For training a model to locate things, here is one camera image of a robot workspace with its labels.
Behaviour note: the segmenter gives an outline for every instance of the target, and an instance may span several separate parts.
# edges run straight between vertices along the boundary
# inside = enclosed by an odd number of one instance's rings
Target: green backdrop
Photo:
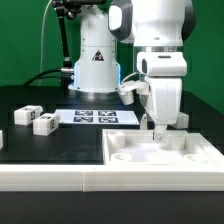
[[[107,11],[111,1],[101,6]],[[2,1],[0,13],[0,85],[21,85],[40,71],[41,25],[48,0]],[[188,74],[184,90],[190,91],[224,114],[224,2],[193,0],[197,25],[185,42]],[[79,19],[66,21],[73,62],[79,58]],[[56,14],[50,8],[45,29],[44,70],[61,67],[62,50]],[[118,44],[122,76],[132,72],[132,47]],[[42,85],[59,85],[44,80]]]

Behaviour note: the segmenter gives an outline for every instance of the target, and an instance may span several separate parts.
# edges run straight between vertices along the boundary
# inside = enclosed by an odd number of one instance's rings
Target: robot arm
[[[109,9],[111,33],[119,41],[144,49],[137,55],[137,68],[144,74],[141,81],[149,86],[143,106],[155,123],[154,139],[158,141],[165,139],[167,125],[178,119],[180,77],[187,73],[180,48],[194,28],[193,15],[191,0],[115,0]],[[119,90],[124,98],[125,87]]]

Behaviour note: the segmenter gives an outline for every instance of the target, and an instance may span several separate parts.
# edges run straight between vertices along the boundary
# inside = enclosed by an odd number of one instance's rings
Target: white box
[[[19,125],[29,125],[34,119],[40,117],[43,112],[41,106],[27,105],[14,111],[14,123]]]
[[[33,121],[33,134],[47,136],[58,128],[60,115],[45,113]]]

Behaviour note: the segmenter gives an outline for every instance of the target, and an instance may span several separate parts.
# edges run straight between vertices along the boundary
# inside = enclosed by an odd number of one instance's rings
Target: white cube
[[[27,105],[14,111],[14,123],[19,125],[29,125],[34,119],[40,117],[43,112],[41,106]]]
[[[33,134],[48,136],[58,128],[60,115],[45,113],[33,121]]]
[[[3,147],[3,135],[2,135],[2,131],[0,131],[0,150]]]

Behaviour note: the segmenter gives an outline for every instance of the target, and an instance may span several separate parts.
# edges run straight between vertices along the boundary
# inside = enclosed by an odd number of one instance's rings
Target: table surface
[[[60,126],[49,137],[33,136],[32,125],[15,126],[13,111],[25,105],[55,109],[133,110],[141,118],[138,97],[124,106],[117,99],[76,99],[58,87],[0,87],[0,129],[8,144],[2,164],[103,164],[103,128],[136,126]],[[224,153],[224,115],[189,92],[181,111],[190,115],[188,132],[201,133]],[[223,223],[224,192],[0,192],[2,223]]]

